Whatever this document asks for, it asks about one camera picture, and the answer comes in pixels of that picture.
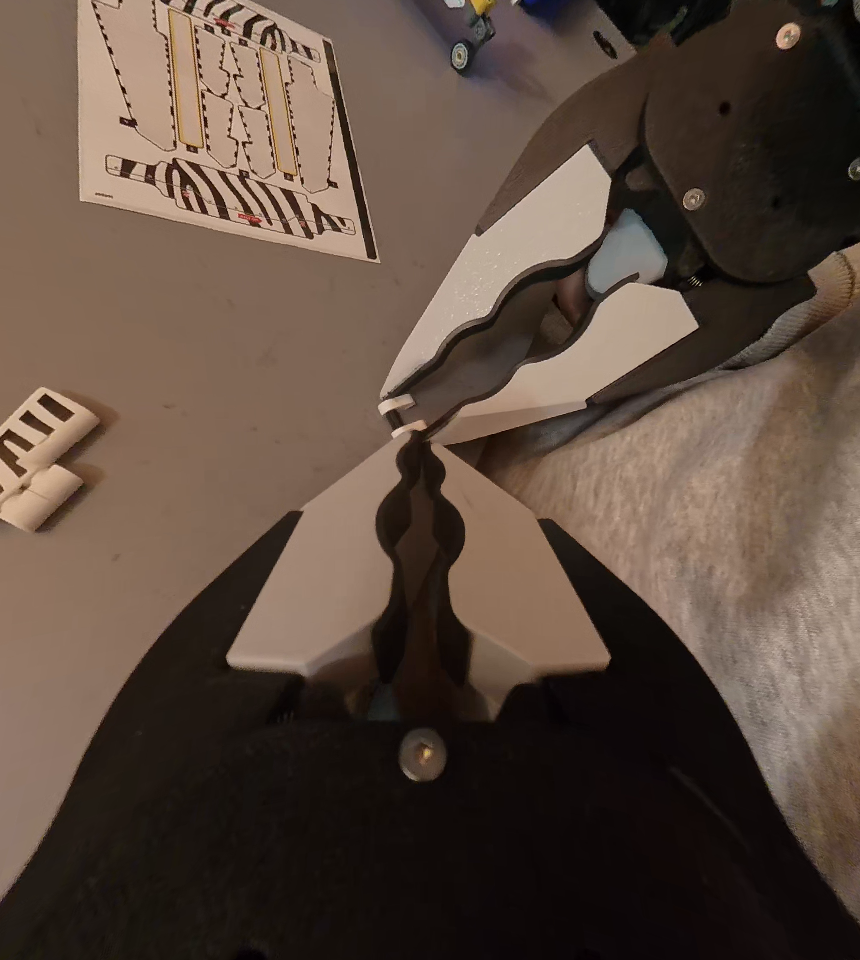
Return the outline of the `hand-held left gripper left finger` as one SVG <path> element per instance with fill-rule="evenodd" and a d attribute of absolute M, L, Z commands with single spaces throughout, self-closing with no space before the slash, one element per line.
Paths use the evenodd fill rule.
<path fill-rule="evenodd" d="M 389 719 L 408 632 L 405 552 L 416 439 L 393 438 L 308 502 L 227 653 L 238 671 L 294 675 Z"/>

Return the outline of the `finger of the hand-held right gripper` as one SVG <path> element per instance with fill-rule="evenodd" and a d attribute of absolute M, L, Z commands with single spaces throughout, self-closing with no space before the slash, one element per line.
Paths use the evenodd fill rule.
<path fill-rule="evenodd" d="M 589 143 L 473 234 L 394 360 L 381 400 L 449 412 L 524 359 L 555 281 L 604 233 L 611 177 Z"/>
<path fill-rule="evenodd" d="M 654 285 L 668 258 L 642 217 L 625 210 L 587 268 L 590 281 L 615 281 L 575 339 L 521 365 L 490 396 L 463 405 L 435 434 L 458 445 L 576 412 L 670 346 L 698 330 L 682 294 Z"/>

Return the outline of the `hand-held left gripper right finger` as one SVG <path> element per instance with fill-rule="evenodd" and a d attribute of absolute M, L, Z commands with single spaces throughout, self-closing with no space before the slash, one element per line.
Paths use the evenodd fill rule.
<path fill-rule="evenodd" d="M 537 517 L 447 448 L 424 449 L 441 666 L 474 719 L 513 690 L 604 671 L 610 654 Z"/>

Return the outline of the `small white lego connector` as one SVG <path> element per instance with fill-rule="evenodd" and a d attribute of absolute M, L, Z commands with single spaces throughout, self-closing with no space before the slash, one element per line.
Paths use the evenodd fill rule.
<path fill-rule="evenodd" d="M 392 439 L 405 437 L 413 432 L 425 433 L 428 430 L 428 425 L 422 418 L 405 417 L 405 414 L 412 414 L 416 406 L 416 401 L 409 393 L 401 393 L 380 401 L 378 413 L 386 421 Z"/>

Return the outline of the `zebra striped white lego panel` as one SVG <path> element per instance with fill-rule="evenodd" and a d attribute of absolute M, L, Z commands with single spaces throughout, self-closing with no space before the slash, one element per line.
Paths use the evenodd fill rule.
<path fill-rule="evenodd" d="M 101 426 L 62 393 L 40 388 L 0 426 L 0 521 L 34 533 L 84 486 L 63 458 Z"/>

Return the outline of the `yellow lego vehicle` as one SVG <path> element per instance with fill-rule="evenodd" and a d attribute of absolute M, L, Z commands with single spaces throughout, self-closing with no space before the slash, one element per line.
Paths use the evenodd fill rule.
<path fill-rule="evenodd" d="M 496 36 L 492 11 L 498 1 L 443 1 L 448 11 L 456 11 L 463 17 L 468 30 L 466 37 L 458 38 L 450 49 L 450 65 L 465 74 L 473 65 L 477 54 Z"/>

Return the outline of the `zebra print sticker sheet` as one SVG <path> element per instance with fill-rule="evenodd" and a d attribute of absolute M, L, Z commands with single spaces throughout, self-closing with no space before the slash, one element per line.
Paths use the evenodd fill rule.
<path fill-rule="evenodd" d="M 258 2 L 77 4 L 86 203 L 379 262 L 333 43 Z"/>

